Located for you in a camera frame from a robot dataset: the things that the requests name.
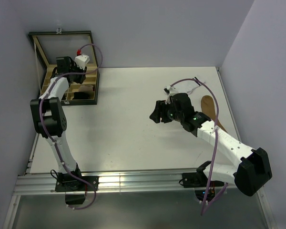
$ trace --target black mount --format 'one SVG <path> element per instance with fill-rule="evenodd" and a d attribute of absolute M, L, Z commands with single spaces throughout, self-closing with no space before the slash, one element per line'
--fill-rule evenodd
<path fill-rule="evenodd" d="M 76 164 L 75 171 L 71 172 L 78 178 L 81 178 L 89 182 L 94 188 L 85 185 L 83 182 L 73 178 L 69 174 L 58 173 L 56 180 L 55 192 L 85 192 L 85 191 L 97 191 L 99 185 L 98 176 L 82 176 L 78 165 Z M 83 204 L 86 199 L 85 194 L 66 194 L 65 203 L 68 205 Z"/>
<path fill-rule="evenodd" d="M 165 100 L 158 100 L 149 118 L 155 123 L 168 123 L 173 120 L 180 122 L 187 132 L 196 137 L 201 125 L 211 120 L 204 113 L 194 110 L 191 99 L 186 93 L 171 96 L 169 104 L 165 104 Z M 205 187 L 207 178 L 201 169 L 208 166 L 206 163 L 197 169 L 197 173 L 182 174 L 184 187 Z M 242 193 L 247 196 L 256 193 L 272 177 L 267 152 L 258 148 L 253 150 L 248 158 L 242 158 L 234 177 L 235 184 Z"/>
<path fill-rule="evenodd" d="M 204 162 L 196 169 L 195 173 L 182 173 L 183 187 L 206 187 L 208 178 L 204 174 L 204 170 L 209 164 L 211 164 L 211 161 Z M 224 183 L 221 181 L 213 181 L 213 183 L 215 184 L 215 187 L 224 186 Z"/>

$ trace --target gray wall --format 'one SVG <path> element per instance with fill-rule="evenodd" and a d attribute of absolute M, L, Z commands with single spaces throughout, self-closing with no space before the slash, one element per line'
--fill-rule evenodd
<path fill-rule="evenodd" d="M 221 66 L 253 0 L 13 0 L 27 31 L 91 30 L 104 67 Z"/>
<path fill-rule="evenodd" d="M 263 147 L 273 178 L 266 192 L 286 228 L 286 0 L 255 0 L 222 66 L 242 140 Z"/>
<path fill-rule="evenodd" d="M 30 100 L 38 93 L 34 52 L 17 13 L 0 0 L 0 228 L 35 137 Z"/>

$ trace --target white table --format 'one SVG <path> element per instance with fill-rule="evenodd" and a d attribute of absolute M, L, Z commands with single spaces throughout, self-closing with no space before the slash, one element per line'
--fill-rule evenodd
<path fill-rule="evenodd" d="M 210 160 L 212 146 L 183 130 L 178 122 L 155 124 L 149 119 L 164 86 L 183 78 L 206 82 L 219 103 L 219 120 L 237 138 L 215 67 L 108 68 L 100 70 L 97 105 L 65 106 L 66 136 L 82 172 L 193 168 Z M 209 92 L 199 87 L 190 95 L 195 110 Z M 218 163 L 230 165 L 216 155 Z M 49 144 L 39 137 L 31 173 L 58 169 Z"/>

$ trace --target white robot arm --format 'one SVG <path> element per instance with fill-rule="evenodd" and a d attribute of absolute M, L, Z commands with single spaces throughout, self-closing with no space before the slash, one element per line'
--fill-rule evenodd
<path fill-rule="evenodd" d="M 56 187 L 55 190 L 74 191 L 83 186 L 80 180 L 74 178 L 75 176 L 81 179 L 82 175 L 67 143 L 67 120 L 61 99 L 73 82 L 83 83 L 88 61 L 89 56 L 85 54 L 78 55 L 74 61 L 68 56 L 56 58 L 57 67 L 51 76 L 50 85 L 38 99 L 31 100 L 35 130 L 49 143 L 58 163 L 59 171 L 56 178 L 61 189 Z"/>
<path fill-rule="evenodd" d="M 235 184 L 245 195 L 252 196 L 272 177 L 265 150 L 262 148 L 255 150 L 246 146 L 220 127 L 214 127 L 214 122 L 208 116 L 194 110 L 186 93 L 173 93 L 169 95 L 169 100 L 157 101 L 150 119 L 155 123 L 178 121 L 186 131 L 213 146 L 215 145 L 214 128 L 217 128 L 217 150 L 223 153 L 233 165 L 214 164 L 212 181 Z M 205 162 L 201 165 L 192 180 L 184 181 L 184 187 L 186 185 L 205 187 L 210 173 L 210 164 L 211 162 Z"/>

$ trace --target purple cable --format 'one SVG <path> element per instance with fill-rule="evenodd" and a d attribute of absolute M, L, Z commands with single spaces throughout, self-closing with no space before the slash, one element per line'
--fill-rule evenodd
<path fill-rule="evenodd" d="M 182 80 L 178 80 L 177 82 L 173 83 L 171 85 L 171 87 L 173 87 L 174 85 L 176 85 L 177 83 L 183 82 L 183 81 L 195 81 L 196 83 L 200 83 L 202 86 L 204 86 L 212 95 L 212 97 L 214 98 L 215 104 L 216 104 L 216 117 L 214 120 L 214 129 L 215 129 L 215 144 L 214 144 L 214 150 L 213 150 L 213 155 L 212 155 L 212 160 L 211 160 L 211 164 L 210 164 L 210 172 L 209 172 L 209 177 L 208 177 L 208 181 L 206 183 L 206 188 L 205 188 L 205 192 L 204 192 L 204 199 L 202 201 L 202 207 L 201 207 L 201 213 L 200 215 L 203 215 L 208 209 L 209 207 L 216 201 L 218 200 L 222 194 L 225 192 L 225 189 L 228 186 L 228 183 L 226 183 L 224 185 L 224 187 L 217 193 L 217 195 L 208 203 L 208 205 L 206 206 L 206 198 L 209 192 L 209 188 L 210 188 L 210 183 L 211 183 L 211 177 L 212 177 L 212 171 L 213 171 L 213 166 L 214 166 L 214 162 L 215 162 L 215 156 L 216 156 L 216 151 L 217 151 L 217 145 L 218 145 L 218 132 L 217 129 L 215 128 L 218 122 L 218 115 L 219 115 L 219 106 L 218 106 L 218 102 L 217 99 L 214 95 L 214 93 L 211 91 L 211 89 L 205 85 L 203 82 L 196 80 L 196 79 L 182 79 Z"/>
<path fill-rule="evenodd" d="M 73 207 L 73 206 L 71 206 L 71 205 L 68 206 L 68 207 L 70 207 L 70 208 L 72 208 L 72 209 L 75 209 L 75 210 L 81 210 L 81 209 L 85 209 L 85 208 L 88 208 L 89 206 L 91 206 L 91 205 L 94 203 L 95 199 L 96 199 L 96 190 L 95 190 L 95 187 L 94 187 L 92 184 L 90 184 L 89 182 L 87 182 L 87 181 L 85 181 L 85 180 L 83 180 L 83 179 L 81 179 L 81 178 L 79 178 L 79 177 L 73 175 L 73 174 L 71 173 L 71 171 L 70 171 L 70 170 L 67 168 L 67 166 L 65 165 L 65 163 L 64 163 L 64 161 L 63 161 L 63 159 L 62 159 L 62 156 L 61 156 L 61 152 L 59 151 L 59 148 L 58 148 L 58 146 L 57 146 L 57 144 L 56 144 L 55 139 L 50 135 L 50 133 L 49 133 L 48 130 L 47 130 L 46 125 L 44 124 L 43 113 L 42 113 L 42 105 L 43 105 L 44 100 L 49 97 L 49 95 L 50 95 L 51 91 L 53 90 L 55 84 L 56 84 L 62 77 L 65 77 L 66 75 L 74 75 L 74 74 L 76 74 L 76 75 L 91 74 L 91 73 L 95 72 L 96 70 L 98 70 L 98 69 L 101 67 L 101 65 L 102 65 L 102 63 L 103 63 L 103 54 L 102 54 L 101 49 L 100 49 L 98 46 L 96 46 L 95 44 L 86 44 L 86 45 L 82 46 L 82 47 L 80 48 L 80 50 L 81 50 L 83 47 L 88 46 L 88 45 L 94 46 L 94 47 L 97 48 L 98 51 L 100 52 L 100 54 L 101 54 L 101 63 L 100 63 L 100 65 L 99 65 L 96 69 L 94 69 L 92 72 L 89 72 L 89 73 L 65 73 L 65 74 L 60 75 L 59 77 L 56 78 L 56 80 L 54 81 L 54 83 L 53 83 L 53 84 L 51 85 L 51 87 L 49 88 L 47 94 L 42 98 L 42 100 L 41 100 L 41 102 L 40 102 L 40 104 L 39 104 L 39 116 L 40 116 L 42 128 L 43 128 L 45 134 L 48 136 L 48 138 L 51 139 L 51 141 L 53 142 L 54 147 L 55 147 L 55 149 L 56 149 L 56 151 L 57 151 L 58 158 L 59 158 L 59 160 L 61 161 L 61 164 L 62 164 L 63 168 L 66 170 L 66 172 L 67 172 L 71 177 L 73 177 L 74 179 L 77 179 L 77 180 L 79 180 L 79 181 L 81 181 L 81 182 L 85 183 L 86 185 L 89 185 L 90 187 L 93 188 L 94 197 L 93 197 L 93 200 L 92 200 L 88 205 L 86 205 L 86 206 L 84 206 L 84 207 Z"/>

